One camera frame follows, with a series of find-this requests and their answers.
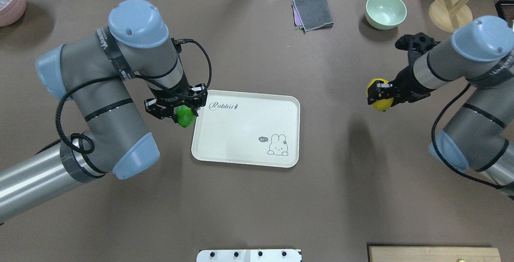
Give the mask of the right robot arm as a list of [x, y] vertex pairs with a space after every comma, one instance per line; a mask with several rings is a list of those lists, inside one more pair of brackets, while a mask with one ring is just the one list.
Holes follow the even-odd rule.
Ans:
[[392, 81], [373, 79], [367, 103], [379, 111], [428, 98], [464, 78], [466, 86], [439, 113], [431, 154], [455, 173], [513, 198], [513, 142], [501, 133], [513, 122], [513, 29], [481, 16], [438, 42], [424, 33], [403, 35], [395, 47], [408, 65]]

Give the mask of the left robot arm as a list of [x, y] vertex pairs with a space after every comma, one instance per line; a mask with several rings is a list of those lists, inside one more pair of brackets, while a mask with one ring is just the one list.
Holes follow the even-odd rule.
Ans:
[[160, 152], [124, 82], [145, 81], [145, 111], [188, 127], [211, 78], [189, 84], [179, 55], [187, 43], [196, 41], [169, 36], [156, 6], [126, 0], [106, 27], [39, 57], [37, 74], [59, 101], [59, 139], [1, 172], [1, 222], [110, 172], [123, 180], [154, 165]]

